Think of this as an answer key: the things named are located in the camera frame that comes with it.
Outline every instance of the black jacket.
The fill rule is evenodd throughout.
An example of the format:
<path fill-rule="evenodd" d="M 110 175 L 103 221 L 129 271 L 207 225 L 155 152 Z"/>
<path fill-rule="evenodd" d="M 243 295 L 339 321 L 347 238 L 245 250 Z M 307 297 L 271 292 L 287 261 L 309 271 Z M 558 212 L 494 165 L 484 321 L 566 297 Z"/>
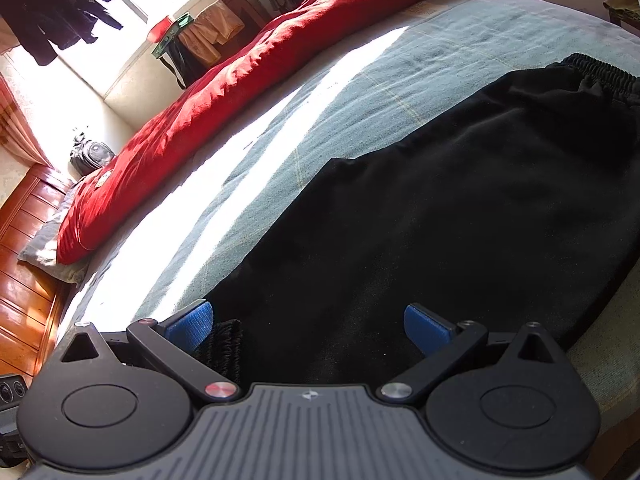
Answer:
<path fill-rule="evenodd" d="M 57 54 L 49 43 L 65 49 L 82 38 L 93 43 L 94 21 L 69 0 L 0 0 L 0 14 L 24 49 L 39 65 L 48 65 Z"/>

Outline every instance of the black circular hub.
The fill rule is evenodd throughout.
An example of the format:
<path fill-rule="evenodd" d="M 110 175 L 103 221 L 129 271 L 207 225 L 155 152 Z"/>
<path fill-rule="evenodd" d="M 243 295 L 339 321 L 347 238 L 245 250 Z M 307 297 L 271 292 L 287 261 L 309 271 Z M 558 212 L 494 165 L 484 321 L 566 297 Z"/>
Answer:
<path fill-rule="evenodd" d="M 554 402 L 528 386 L 500 386 L 480 398 L 486 417 L 505 428 L 527 430 L 545 424 L 556 412 Z"/>
<path fill-rule="evenodd" d="M 106 428 L 126 420 L 136 410 L 134 393 L 113 384 L 94 384 L 70 394 L 62 411 L 72 423 L 86 428 Z"/>
<path fill-rule="evenodd" d="M 180 384 L 97 359 L 45 368 L 21 400 L 18 428 L 35 458 L 71 470 L 123 468 L 161 452 L 187 427 L 191 403 Z"/>
<path fill-rule="evenodd" d="M 0 384 L 0 399 L 4 400 L 4 402 L 11 402 L 14 400 L 14 394 L 7 383 Z"/>
<path fill-rule="evenodd" d="M 14 392 L 18 397 L 24 396 L 24 386 L 22 386 L 18 381 L 15 381 L 14 383 Z"/>
<path fill-rule="evenodd" d="M 543 476 L 578 462 L 598 434 L 598 406 L 562 351 L 552 350 L 553 357 L 540 357 L 529 355 L 527 345 L 520 352 L 510 347 L 497 365 L 437 386 L 425 406 L 436 441 L 475 466 L 510 476 Z"/>

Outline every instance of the sunlight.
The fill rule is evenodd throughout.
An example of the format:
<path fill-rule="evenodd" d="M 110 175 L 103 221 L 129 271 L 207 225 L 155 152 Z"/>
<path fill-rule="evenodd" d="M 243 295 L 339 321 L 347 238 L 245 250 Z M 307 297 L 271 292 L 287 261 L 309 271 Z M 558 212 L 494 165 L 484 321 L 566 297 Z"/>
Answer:
<path fill-rule="evenodd" d="M 244 176 L 231 196 L 209 220 L 167 294 L 154 310 L 153 317 L 165 319 L 174 313 L 177 303 L 191 280 L 206 264 L 224 235 L 302 142 L 322 112 L 361 70 L 373 63 L 398 40 L 406 28 L 392 30 L 366 45 L 352 50 L 329 70 L 304 103 L 287 119 L 282 129 L 276 134 L 260 159 Z"/>
<path fill-rule="evenodd" d="M 190 176 L 169 193 L 161 205 L 150 211 L 124 240 L 110 265 L 110 272 L 105 272 L 95 285 L 96 296 L 106 299 L 90 302 L 83 319 L 93 322 L 103 332 L 122 330 L 123 322 L 132 320 L 146 295 L 180 250 L 185 238 L 194 229 L 206 208 L 216 199 L 225 181 L 250 152 L 250 147 L 266 131 L 271 121 L 299 91 L 300 88 L 297 88 L 233 135 L 213 155 L 209 155 L 212 148 L 204 154 L 196 153 L 196 159 L 208 156 L 197 168 L 197 178 L 194 177 L 195 172 L 191 173 L 196 164 L 192 159 L 185 162 L 184 169 L 191 173 Z M 209 177 L 207 189 L 202 189 L 203 175 Z M 145 255 L 144 265 L 131 272 L 128 262 L 140 261 L 140 254 Z"/>

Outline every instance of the red object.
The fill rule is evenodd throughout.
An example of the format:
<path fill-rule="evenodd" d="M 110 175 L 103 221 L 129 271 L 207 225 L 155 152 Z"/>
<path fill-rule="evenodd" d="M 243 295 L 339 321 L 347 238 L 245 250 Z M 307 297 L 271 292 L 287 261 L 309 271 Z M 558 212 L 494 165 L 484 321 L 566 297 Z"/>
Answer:
<path fill-rule="evenodd" d="M 305 0 L 268 23 L 84 180 L 60 227 L 58 261 L 69 264 L 98 248 L 194 150 L 267 88 L 342 38 L 418 1 Z"/>
<path fill-rule="evenodd" d="M 162 20 L 157 22 L 146 35 L 146 39 L 149 43 L 157 43 L 162 39 L 165 32 L 172 26 L 173 20 L 168 16 L 165 16 Z"/>

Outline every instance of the elastic waistband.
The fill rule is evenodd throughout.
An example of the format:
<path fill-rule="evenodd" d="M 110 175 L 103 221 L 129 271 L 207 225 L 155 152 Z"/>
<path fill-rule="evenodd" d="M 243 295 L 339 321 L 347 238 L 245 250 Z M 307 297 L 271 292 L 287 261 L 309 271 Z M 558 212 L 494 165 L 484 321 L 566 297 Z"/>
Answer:
<path fill-rule="evenodd" d="M 638 95 L 639 87 L 634 88 L 638 78 L 609 63 L 593 59 L 586 54 L 571 54 L 560 64 L 576 68 L 585 77 L 590 76 L 619 98 L 627 98 L 632 94 Z"/>

